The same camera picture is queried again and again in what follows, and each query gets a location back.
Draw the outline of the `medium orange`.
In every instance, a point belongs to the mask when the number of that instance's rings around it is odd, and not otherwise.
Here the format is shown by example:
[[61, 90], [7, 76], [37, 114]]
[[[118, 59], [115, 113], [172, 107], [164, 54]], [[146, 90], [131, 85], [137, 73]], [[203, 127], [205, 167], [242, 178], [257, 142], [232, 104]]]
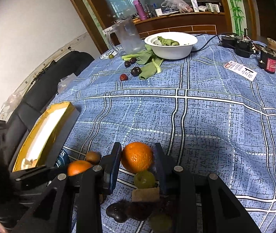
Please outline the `medium orange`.
[[85, 160], [75, 160], [68, 164], [67, 175], [75, 176], [75, 175], [85, 172], [86, 170], [88, 170], [92, 167], [93, 167], [93, 165], [90, 162], [87, 162]]

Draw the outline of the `brown kiwi fruit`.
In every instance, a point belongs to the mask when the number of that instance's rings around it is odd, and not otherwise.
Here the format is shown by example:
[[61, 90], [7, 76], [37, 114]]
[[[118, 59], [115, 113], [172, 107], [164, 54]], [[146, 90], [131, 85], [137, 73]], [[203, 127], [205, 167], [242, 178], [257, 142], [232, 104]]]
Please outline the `brown kiwi fruit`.
[[91, 163], [92, 165], [97, 165], [101, 161], [101, 155], [96, 151], [89, 151], [85, 155], [85, 161]]

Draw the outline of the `large orange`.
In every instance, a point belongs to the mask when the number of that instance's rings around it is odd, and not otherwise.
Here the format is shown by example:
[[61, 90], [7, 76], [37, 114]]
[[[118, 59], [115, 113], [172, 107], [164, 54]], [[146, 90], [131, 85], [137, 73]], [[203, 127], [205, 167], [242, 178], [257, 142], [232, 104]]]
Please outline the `large orange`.
[[153, 164], [152, 149], [145, 143], [132, 142], [122, 150], [121, 163], [134, 174], [148, 170]]

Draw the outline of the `yellow rimmed white foam tray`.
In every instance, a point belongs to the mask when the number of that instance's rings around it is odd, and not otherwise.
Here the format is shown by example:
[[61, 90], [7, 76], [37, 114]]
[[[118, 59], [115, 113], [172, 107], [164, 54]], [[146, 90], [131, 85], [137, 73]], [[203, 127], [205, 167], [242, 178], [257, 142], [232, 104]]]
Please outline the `yellow rimmed white foam tray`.
[[79, 115], [79, 110], [71, 102], [51, 105], [28, 134], [12, 171], [22, 170], [21, 163], [24, 158], [37, 159], [36, 167], [54, 166]]

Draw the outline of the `blue plaid tablecloth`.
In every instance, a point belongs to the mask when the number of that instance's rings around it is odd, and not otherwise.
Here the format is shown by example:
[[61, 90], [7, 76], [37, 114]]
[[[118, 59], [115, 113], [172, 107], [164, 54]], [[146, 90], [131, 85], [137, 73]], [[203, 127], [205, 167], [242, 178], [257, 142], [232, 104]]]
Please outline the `blue plaid tablecloth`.
[[[162, 63], [146, 80], [133, 77], [121, 56], [93, 61], [52, 100], [71, 102], [80, 115], [64, 149], [88, 151], [160, 143], [192, 173], [216, 173], [261, 232], [276, 230], [276, 71], [258, 58], [238, 57], [217, 38], [200, 35], [196, 52]], [[257, 72], [254, 81], [224, 68], [234, 61]], [[127, 81], [120, 81], [126, 74]]]

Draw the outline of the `clear plastic bag on sofa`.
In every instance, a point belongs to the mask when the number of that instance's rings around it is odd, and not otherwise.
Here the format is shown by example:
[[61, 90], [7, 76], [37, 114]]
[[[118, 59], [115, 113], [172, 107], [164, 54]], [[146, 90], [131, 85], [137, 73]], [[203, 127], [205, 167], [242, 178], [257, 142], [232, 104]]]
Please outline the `clear plastic bag on sofa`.
[[61, 78], [60, 82], [57, 85], [57, 92], [61, 93], [62, 91], [64, 91], [69, 84], [74, 81], [77, 78], [77, 76], [75, 75], [75, 73], [72, 73], [64, 78]]

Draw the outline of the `far red jujube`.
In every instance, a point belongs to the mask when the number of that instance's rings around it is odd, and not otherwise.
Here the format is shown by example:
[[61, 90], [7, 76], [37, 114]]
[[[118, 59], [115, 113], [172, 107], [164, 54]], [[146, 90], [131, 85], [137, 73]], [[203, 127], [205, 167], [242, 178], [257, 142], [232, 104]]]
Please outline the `far red jujube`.
[[128, 80], [128, 76], [126, 74], [120, 75], [120, 81], [127, 81], [127, 80]]

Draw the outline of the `black sofa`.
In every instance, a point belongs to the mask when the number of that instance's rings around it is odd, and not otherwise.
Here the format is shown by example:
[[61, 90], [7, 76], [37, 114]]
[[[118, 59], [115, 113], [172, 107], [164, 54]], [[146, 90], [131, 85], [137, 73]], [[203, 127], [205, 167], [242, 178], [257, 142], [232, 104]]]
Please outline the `black sofa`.
[[4, 162], [7, 166], [13, 166], [12, 160], [17, 156], [16, 150], [20, 148], [20, 143], [26, 133], [31, 131], [37, 119], [45, 112], [48, 104], [57, 94], [58, 83], [61, 79], [71, 74], [80, 75], [93, 61], [94, 58], [86, 52], [71, 51], [58, 61], [52, 61], [39, 73], [33, 86], [23, 96], [6, 123]]

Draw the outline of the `far dark plum small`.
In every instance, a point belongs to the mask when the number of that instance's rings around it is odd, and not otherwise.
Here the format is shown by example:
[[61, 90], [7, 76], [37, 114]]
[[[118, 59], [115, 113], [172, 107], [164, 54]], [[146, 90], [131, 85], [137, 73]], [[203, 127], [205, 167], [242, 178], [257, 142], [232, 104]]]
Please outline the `far dark plum small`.
[[130, 62], [129, 62], [129, 61], [125, 61], [125, 62], [124, 62], [124, 66], [125, 66], [125, 67], [130, 67], [130, 66], [131, 66], [131, 64], [130, 64]]

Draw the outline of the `white paper card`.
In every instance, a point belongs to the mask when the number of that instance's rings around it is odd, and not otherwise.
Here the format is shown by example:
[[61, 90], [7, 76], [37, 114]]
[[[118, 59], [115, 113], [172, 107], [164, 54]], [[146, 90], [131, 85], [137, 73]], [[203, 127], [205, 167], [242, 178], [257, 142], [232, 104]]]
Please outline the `white paper card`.
[[255, 72], [254, 70], [251, 70], [250, 68], [247, 68], [246, 66], [244, 66], [243, 64], [239, 64], [237, 62], [234, 61], [229, 61], [224, 65], [224, 68], [248, 79], [249, 81], [254, 81], [257, 72]]

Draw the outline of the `green leafy vegetable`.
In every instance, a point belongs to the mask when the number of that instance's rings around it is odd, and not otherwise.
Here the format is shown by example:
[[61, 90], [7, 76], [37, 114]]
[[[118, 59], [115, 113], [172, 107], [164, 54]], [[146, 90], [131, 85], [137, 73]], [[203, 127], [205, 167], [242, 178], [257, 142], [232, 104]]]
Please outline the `green leafy vegetable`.
[[134, 54], [123, 55], [121, 59], [141, 68], [142, 72], [137, 76], [141, 80], [146, 80], [155, 74], [161, 73], [161, 65], [164, 62], [164, 59], [158, 57], [148, 44], [145, 44], [143, 50]]

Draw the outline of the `black red battery pack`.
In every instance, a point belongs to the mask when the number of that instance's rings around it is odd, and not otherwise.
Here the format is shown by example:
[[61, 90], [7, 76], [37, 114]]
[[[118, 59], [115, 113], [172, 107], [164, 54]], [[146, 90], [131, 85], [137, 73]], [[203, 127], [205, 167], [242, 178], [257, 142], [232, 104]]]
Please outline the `black red battery pack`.
[[261, 48], [259, 67], [274, 74], [276, 71], [276, 52], [268, 47]]

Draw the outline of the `white bowl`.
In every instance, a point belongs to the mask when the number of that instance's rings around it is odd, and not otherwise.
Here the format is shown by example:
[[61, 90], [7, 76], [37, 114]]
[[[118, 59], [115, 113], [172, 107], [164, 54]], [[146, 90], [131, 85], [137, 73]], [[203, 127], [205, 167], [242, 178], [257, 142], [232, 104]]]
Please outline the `white bowl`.
[[161, 32], [146, 37], [144, 42], [152, 48], [156, 56], [175, 60], [189, 56], [198, 39], [188, 33]]

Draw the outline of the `wooden cabinet shelf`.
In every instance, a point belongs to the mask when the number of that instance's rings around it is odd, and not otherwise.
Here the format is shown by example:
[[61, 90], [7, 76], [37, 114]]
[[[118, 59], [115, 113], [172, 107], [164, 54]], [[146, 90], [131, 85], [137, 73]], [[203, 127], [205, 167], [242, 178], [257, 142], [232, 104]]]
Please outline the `wooden cabinet shelf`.
[[142, 39], [161, 32], [189, 34], [218, 34], [232, 30], [231, 20], [225, 13], [181, 13], [154, 17], [135, 23]]

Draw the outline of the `pink thermos bottle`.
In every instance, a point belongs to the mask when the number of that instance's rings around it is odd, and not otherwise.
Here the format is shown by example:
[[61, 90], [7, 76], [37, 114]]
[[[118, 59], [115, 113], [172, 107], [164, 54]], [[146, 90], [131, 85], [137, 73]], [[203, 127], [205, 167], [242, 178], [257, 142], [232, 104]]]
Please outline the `pink thermos bottle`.
[[137, 10], [137, 13], [138, 13], [138, 15], [140, 17], [140, 20], [144, 21], [144, 20], [148, 19], [148, 17], [147, 17], [147, 15], [145, 13], [145, 10], [144, 10], [144, 8], [143, 8], [142, 3], [140, 2], [140, 0], [134, 0], [133, 4], [134, 4], [134, 6], [135, 6], [135, 8]]

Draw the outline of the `clear plastic bag on shelf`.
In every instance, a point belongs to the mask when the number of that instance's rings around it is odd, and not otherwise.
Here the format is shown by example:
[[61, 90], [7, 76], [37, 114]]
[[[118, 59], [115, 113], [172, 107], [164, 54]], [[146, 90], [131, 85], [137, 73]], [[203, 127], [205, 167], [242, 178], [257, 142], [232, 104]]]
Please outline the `clear plastic bag on shelf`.
[[180, 13], [190, 13], [194, 11], [192, 7], [183, 0], [164, 0], [161, 6], [167, 7], [170, 10], [178, 10]]

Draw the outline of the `white tall box on shelf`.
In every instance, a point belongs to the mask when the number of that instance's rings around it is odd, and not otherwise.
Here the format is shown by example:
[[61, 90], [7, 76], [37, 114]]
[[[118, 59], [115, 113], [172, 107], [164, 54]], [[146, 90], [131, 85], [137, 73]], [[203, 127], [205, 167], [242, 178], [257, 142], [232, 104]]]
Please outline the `white tall box on shelf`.
[[193, 7], [193, 10], [195, 13], [199, 13], [199, 6], [198, 6], [198, 3], [197, 3], [197, 0], [190, 0], [191, 3], [192, 3], [192, 7]]

